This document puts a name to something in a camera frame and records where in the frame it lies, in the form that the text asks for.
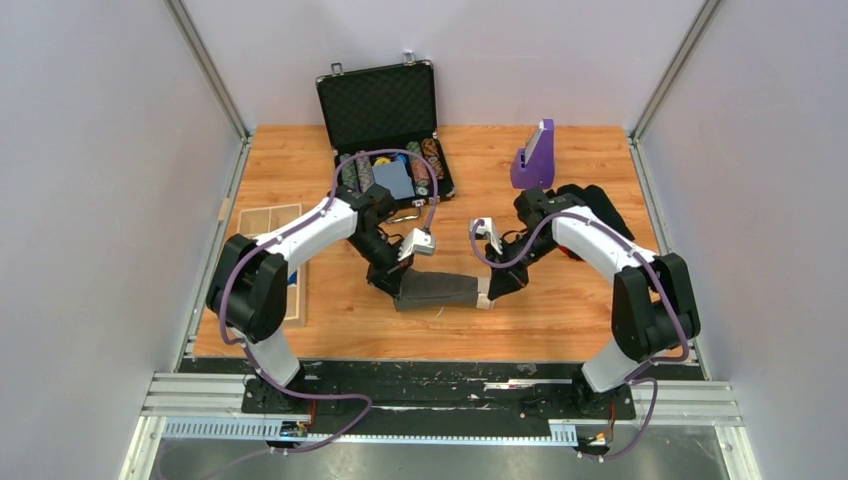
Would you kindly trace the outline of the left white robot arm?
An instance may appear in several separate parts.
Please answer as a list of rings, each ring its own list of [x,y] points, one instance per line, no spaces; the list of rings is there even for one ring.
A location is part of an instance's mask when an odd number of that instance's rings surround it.
[[[390,241],[381,227],[396,211],[390,191],[380,185],[363,193],[340,187],[275,231],[256,238],[235,234],[224,243],[205,304],[218,317],[224,337],[242,345],[271,383],[267,397],[279,411],[298,411],[307,390],[295,379],[300,362],[283,333],[289,278],[345,240],[367,261],[367,283],[398,297],[412,258],[403,256],[402,243]]]

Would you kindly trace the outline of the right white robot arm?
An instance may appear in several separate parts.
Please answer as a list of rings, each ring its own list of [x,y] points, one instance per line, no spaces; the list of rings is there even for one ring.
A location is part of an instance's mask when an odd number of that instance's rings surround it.
[[[514,237],[498,235],[489,217],[469,225],[473,243],[487,242],[475,253],[491,269],[488,300],[528,286],[530,266],[555,250],[585,262],[612,287],[612,338],[575,375],[570,393],[577,413],[596,417],[650,365],[687,359],[701,322],[682,256],[637,245],[596,185],[524,190],[513,206],[524,226]]]

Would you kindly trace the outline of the grey underwear white waistband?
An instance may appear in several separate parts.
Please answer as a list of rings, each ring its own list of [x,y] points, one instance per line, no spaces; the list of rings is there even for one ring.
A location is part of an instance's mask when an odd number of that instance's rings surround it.
[[[394,307],[396,311],[450,306],[491,310],[495,302],[487,296],[489,286],[488,277],[409,269]]]

